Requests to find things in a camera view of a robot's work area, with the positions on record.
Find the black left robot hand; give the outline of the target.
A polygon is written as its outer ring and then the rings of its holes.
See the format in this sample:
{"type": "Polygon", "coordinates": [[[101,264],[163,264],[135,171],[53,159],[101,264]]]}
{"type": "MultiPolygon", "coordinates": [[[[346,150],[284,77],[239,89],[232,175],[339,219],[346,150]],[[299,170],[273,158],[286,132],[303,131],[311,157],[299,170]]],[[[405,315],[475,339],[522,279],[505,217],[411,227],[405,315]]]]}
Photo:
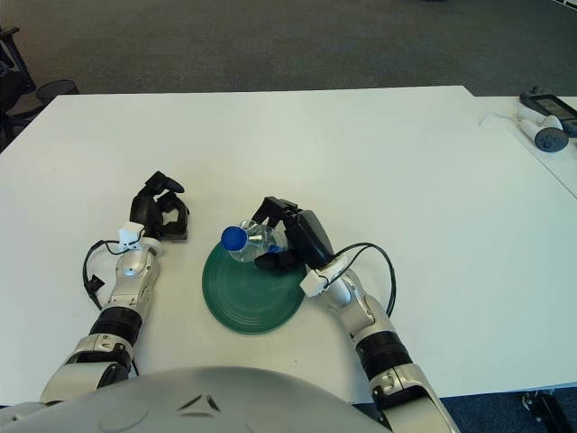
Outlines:
{"type": "Polygon", "coordinates": [[[156,171],[133,198],[129,220],[143,225],[145,237],[186,241],[189,210],[179,198],[184,192],[177,181],[156,171]]]}

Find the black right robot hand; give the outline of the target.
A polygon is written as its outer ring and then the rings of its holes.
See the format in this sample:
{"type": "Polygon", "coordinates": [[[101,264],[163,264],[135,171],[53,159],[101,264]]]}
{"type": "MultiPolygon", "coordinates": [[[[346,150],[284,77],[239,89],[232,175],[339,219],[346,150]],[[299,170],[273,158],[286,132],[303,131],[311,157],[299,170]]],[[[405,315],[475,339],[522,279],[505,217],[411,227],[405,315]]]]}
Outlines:
{"type": "Polygon", "coordinates": [[[300,265],[321,269],[335,258],[328,235],[312,210],[303,210],[283,198],[266,197],[253,214],[252,220],[275,228],[282,222],[288,249],[265,253],[255,259],[258,268],[269,272],[292,271],[300,265]]]}

